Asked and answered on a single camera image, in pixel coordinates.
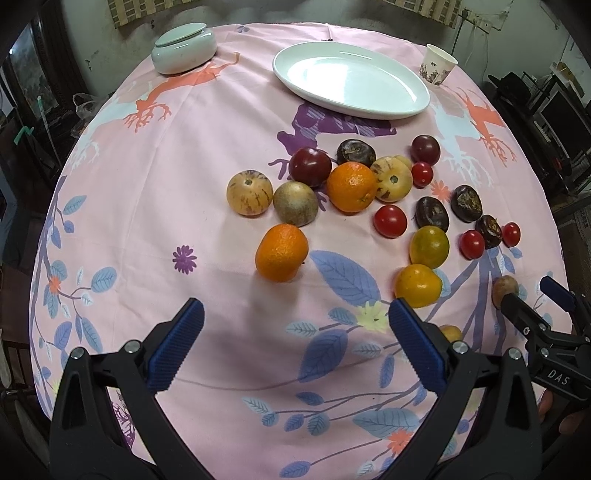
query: flower print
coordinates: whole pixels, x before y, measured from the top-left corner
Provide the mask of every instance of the flower print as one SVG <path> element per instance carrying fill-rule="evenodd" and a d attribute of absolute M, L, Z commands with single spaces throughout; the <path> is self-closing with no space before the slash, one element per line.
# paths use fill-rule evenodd
<path fill-rule="evenodd" d="M 60 291 L 60 285 L 61 281 L 58 276 L 54 275 L 49 279 L 49 291 L 54 295 L 57 295 L 57 293 Z"/>
<path fill-rule="evenodd" d="M 388 317 L 380 302 L 370 305 L 368 301 L 363 307 L 358 307 L 357 324 L 367 328 L 370 332 L 386 333 L 389 331 Z"/>
<path fill-rule="evenodd" d="M 188 245 L 177 247 L 176 252 L 173 252 L 174 269 L 183 272 L 186 275 L 188 275 L 189 272 L 192 272 L 193 269 L 197 267 L 197 264 L 193 261 L 197 257 L 191 255 L 192 253 L 193 249 Z"/>
<path fill-rule="evenodd" d="M 449 188 L 445 186 L 443 181 L 435 180 L 431 184 L 431 195 L 437 197 L 441 202 L 449 202 L 452 198 L 452 193 Z"/>
<path fill-rule="evenodd" d="M 390 443 L 388 448 L 392 450 L 392 453 L 399 455 L 404 450 L 410 439 L 413 438 L 413 433 L 409 430 L 398 429 L 388 437 Z"/>

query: dark fruit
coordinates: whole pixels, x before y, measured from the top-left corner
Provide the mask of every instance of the dark fruit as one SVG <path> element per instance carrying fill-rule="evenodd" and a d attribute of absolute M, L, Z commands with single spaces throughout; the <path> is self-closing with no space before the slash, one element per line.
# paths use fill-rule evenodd
<path fill-rule="evenodd" d="M 478 219 L 476 230 L 484 237 L 484 246 L 487 250 L 498 247 L 503 240 L 501 227 L 490 215 L 483 215 Z"/>
<path fill-rule="evenodd" d="M 419 135 L 413 140 L 411 154 L 414 161 L 423 161 L 433 166 L 441 157 L 441 147 L 431 135 Z"/>
<path fill-rule="evenodd" d="M 415 219 L 419 228 L 432 225 L 444 232 L 449 229 L 449 215 L 443 204 L 433 197 L 423 197 L 417 202 Z"/>
<path fill-rule="evenodd" d="M 460 185 L 454 190 L 451 204 L 453 213 L 462 222 L 475 222 L 482 216 L 480 197 L 469 185 Z"/>
<path fill-rule="evenodd" d="M 398 238 L 408 226 L 404 212 L 396 205 L 384 205 L 374 215 L 374 227 L 386 238 Z"/>
<path fill-rule="evenodd" d="M 413 174 L 413 183 L 419 189 L 425 188 L 433 181 L 433 169 L 431 165 L 423 161 L 415 163 L 411 173 Z"/>
<path fill-rule="evenodd" d="M 508 247 L 514 247 L 521 240 L 521 230 L 516 223 L 507 223 L 503 227 L 503 241 Z"/>
<path fill-rule="evenodd" d="M 519 284 L 516 279 L 509 275 L 503 275 L 495 280 L 492 284 L 492 304 L 497 310 L 501 309 L 501 302 L 509 293 L 519 295 Z"/>
<path fill-rule="evenodd" d="M 336 151 L 336 162 L 341 165 L 348 161 L 371 167 L 375 162 L 375 150 L 361 140 L 345 140 Z"/>
<path fill-rule="evenodd" d="M 484 254 L 485 241 L 480 232 L 468 230 L 460 237 L 460 252 L 468 260 L 477 260 Z"/>
<path fill-rule="evenodd" d="M 289 170 L 293 180 L 319 187 L 330 175 L 332 160 L 320 150 L 305 147 L 293 154 Z"/>

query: purple flower print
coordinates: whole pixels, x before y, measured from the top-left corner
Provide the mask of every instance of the purple flower print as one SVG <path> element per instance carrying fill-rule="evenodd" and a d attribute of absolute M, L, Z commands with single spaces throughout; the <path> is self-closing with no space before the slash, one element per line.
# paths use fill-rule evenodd
<path fill-rule="evenodd" d="M 188 245 L 177 247 L 176 252 L 173 252 L 174 269 L 183 272 L 186 275 L 188 275 L 189 272 L 192 272 L 193 269 L 197 267 L 197 264 L 193 261 L 197 257 L 191 255 L 192 253 L 193 249 L 189 248 Z"/>

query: cherry tomato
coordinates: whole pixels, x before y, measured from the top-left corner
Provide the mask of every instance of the cherry tomato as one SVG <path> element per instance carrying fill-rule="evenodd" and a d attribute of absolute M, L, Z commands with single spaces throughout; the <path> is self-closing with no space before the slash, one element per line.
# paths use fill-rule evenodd
<path fill-rule="evenodd" d="M 384 205 L 374 215 L 374 227 L 386 238 L 398 238 L 408 226 L 404 212 L 396 205 Z"/>
<path fill-rule="evenodd" d="M 514 247 L 521 240 L 521 230 L 516 223 L 507 223 L 503 227 L 503 241 L 508 247 Z"/>
<path fill-rule="evenodd" d="M 433 169 L 428 163 L 423 161 L 415 163 L 411 172 L 415 187 L 423 189 L 433 181 Z"/>
<path fill-rule="evenodd" d="M 484 237 L 476 230 L 468 230 L 460 237 L 460 251 L 468 260 L 476 260 L 484 254 Z"/>
<path fill-rule="evenodd" d="M 439 142 L 431 135 L 419 135 L 413 140 L 410 150 L 414 161 L 423 161 L 431 166 L 441 157 Z"/>

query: yellow tomato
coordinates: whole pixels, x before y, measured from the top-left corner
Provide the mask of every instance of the yellow tomato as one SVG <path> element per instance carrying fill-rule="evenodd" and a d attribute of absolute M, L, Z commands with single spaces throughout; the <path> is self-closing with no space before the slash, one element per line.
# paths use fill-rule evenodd
<path fill-rule="evenodd" d="M 413 309 L 435 303 L 442 288 L 441 278 L 425 265 L 409 265 L 394 280 L 394 296 L 406 300 Z"/>
<path fill-rule="evenodd" d="M 439 268 L 449 255 L 449 240 L 443 230 L 427 225 L 420 228 L 410 242 L 410 261 L 413 264 Z"/>

